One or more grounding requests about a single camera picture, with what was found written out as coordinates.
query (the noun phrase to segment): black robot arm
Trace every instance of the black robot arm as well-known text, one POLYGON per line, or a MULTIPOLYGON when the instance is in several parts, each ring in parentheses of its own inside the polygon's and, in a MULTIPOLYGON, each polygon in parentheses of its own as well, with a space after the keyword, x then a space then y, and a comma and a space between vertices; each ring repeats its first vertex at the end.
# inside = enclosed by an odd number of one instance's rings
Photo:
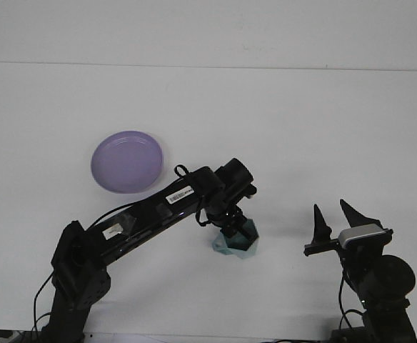
POLYGON ((305 246, 306 256, 335 250, 343 267, 343 278, 361 300, 364 327, 334 330, 330 342, 416 343, 405 298, 415 287, 415 274, 402 259, 383 255, 383 247, 392 239, 393 230, 380 221, 363 216, 341 200, 350 224, 337 239, 315 205, 313 240, 305 246))
MULTIPOLYGON (((179 178, 159 193, 87 230, 79 222, 63 230, 51 260, 56 291, 42 341, 81 342, 91 306, 110 289, 106 267, 190 214, 196 213, 199 224, 220 227, 227 237, 242 232, 247 219, 237 203, 253 196, 256 188, 239 160, 232 159, 215 172, 207 166, 193 172, 177 166, 175 171, 179 178), (208 219, 204 223, 202 209, 208 219)), ((250 238, 253 243, 257 237, 250 238)))

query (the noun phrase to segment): purple plate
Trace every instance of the purple plate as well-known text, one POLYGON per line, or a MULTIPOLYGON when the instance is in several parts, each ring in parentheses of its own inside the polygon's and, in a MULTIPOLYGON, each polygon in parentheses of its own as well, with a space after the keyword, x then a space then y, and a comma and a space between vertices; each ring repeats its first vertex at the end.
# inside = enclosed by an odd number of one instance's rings
POLYGON ((115 193, 138 193, 158 178, 163 152, 158 142, 140 131, 123 131, 99 144, 91 173, 103 188, 115 193))

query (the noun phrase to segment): white sticker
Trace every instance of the white sticker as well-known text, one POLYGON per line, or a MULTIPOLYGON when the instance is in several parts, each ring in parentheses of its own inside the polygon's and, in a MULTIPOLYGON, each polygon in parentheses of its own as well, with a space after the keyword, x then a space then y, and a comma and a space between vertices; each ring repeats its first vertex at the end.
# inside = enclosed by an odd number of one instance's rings
POLYGON ((184 197, 187 197, 190 194, 193 194, 194 190, 191 188, 191 186, 186 186, 183 189, 180 189, 179 191, 169 195, 166 197, 166 200, 169 202, 170 205, 177 202, 178 200, 183 199, 184 197))
POLYGON ((109 240, 113 236, 116 236, 117 234, 120 234, 122 232, 123 232, 123 228, 121 227, 119 223, 102 231, 102 233, 104 234, 104 237, 106 237, 107 240, 109 240))

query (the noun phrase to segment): white table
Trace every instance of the white table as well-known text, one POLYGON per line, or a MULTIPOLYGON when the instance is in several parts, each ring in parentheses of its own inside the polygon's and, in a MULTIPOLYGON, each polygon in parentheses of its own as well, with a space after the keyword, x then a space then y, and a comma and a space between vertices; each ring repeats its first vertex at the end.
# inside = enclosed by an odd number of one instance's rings
MULTIPOLYGON (((258 187, 240 203, 261 235, 257 255, 215 253, 217 230, 186 219, 109 267, 86 331, 327 337, 341 268, 333 252, 302 251, 314 203, 334 235, 348 227, 341 197, 395 230, 385 251, 417 275, 417 72, 0 64, 0 328, 30 328, 71 220, 87 227, 157 192, 175 164, 232 157, 258 187), (142 194, 109 193, 90 174, 96 145, 127 129, 164 148, 165 172, 142 194)), ((417 332, 417 286, 409 299, 417 332)), ((345 303, 359 308, 348 291, 345 303)))

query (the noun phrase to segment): cable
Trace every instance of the cable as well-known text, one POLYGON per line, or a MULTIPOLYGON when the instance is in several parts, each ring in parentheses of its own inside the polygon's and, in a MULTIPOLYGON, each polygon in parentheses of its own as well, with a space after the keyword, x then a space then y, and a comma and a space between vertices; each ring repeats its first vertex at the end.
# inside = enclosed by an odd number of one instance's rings
MULTIPOLYGON (((360 316, 363 315, 363 312, 358 311, 357 309, 349 309, 348 311, 345 312, 345 317, 348 313, 356 313, 356 314, 359 314, 360 316)), ((340 322, 338 323, 339 330, 342 328, 342 321, 343 321, 343 316, 340 318, 340 322)))
POLYGON ((112 213, 114 213, 116 211, 119 211, 120 209, 124 209, 125 207, 130 207, 130 206, 132 206, 134 204, 135 204, 135 202, 130 202, 129 204, 121 205, 121 206, 118 206, 115 209, 111 209, 110 211, 108 211, 107 213, 102 214, 98 219, 96 219, 96 221, 93 224, 91 224, 88 229, 92 228, 94 225, 96 225, 97 223, 99 223, 102 219, 104 219, 108 215, 110 215, 110 214, 112 214, 112 213))
POLYGON ((53 277, 54 272, 51 272, 50 276, 45 280, 45 282, 41 285, 40 289, 37 291, 36 296, 34 297, 34 328, 36 330, 36 338, 37 341, 40 342, 39 338, 39 331, 37 329, 37 315, 36 315, 36 305, 37 305, 37 298, 39 297, 39 294, 42 292, 42 289, 46 286, 46 284, 49 283, 50 279, 53 277))
POLYGON ((342 280, 340 281, 340 287, 338 288, 338 306, 340 307, 340 311, 342 312, 342 319, 345 319, 346 324, 348 327, 353 330, 353 327, 351 326, 350 321, 345 315, 345 311, 343 310, 342 305, 342 289, 343 289, 343 283, 345 282, 345 271, 342 272, 342 280))
MULTIPOLYGON (((45 313, 45 314, 42 314, 38 319, 37 319, 37 322, 39 322, 40 321, 40 319, 42 319, 42 318, 44 318, 44 317, 47 317, 47 316, 49 316, 49 315, 51 315, 51 312, 47 312, 47 313, 45 313)), ((32 327, 29 331, 28 331, 29 333, 30 333, 30 340, 32 341, 32 334, 33 334, 33 332, 34 332, 34 327, 32 327)), ((21 340, 20 340, 20 342, 19 343, 23 343, 24 342, 24 339, 26 338, 26 333, 27 333, 27 331, 23 331, 23 332, 20 332, 20 331, 18 331, 18 333, 20 334, 20 336, 21 336, 21 340)))
POLYGON ((307 339, 279 339, 278 341, 272 341, 272 342, 261 342, 261 343, 282 343, 282 342, 288 342, 288 343, 321 343, 322 341, 309 341, 307 339))

